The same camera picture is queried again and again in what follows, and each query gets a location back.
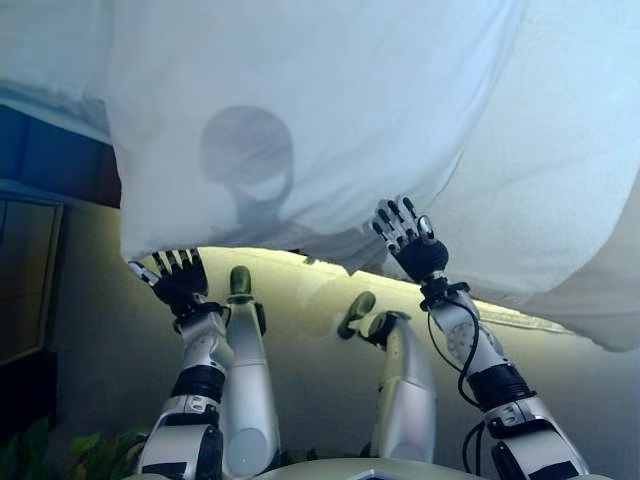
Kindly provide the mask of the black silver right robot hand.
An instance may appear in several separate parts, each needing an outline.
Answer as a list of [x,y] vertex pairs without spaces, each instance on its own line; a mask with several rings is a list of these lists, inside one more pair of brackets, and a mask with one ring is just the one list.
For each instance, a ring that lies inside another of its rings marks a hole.
[[419,214],[410,198],[381,200],[371,227],[413,282],[425,284],[444,275],[448,250],[436,237],[429,217]]

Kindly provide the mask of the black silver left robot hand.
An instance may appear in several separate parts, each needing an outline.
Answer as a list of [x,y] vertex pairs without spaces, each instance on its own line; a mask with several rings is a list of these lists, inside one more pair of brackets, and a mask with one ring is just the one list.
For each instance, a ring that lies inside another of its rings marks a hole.
[[187,316],[197,310],[209,291],[199,251],[154,252],[151,258],[156,272],[138,261],[130,261],[128,266],[177,317]]

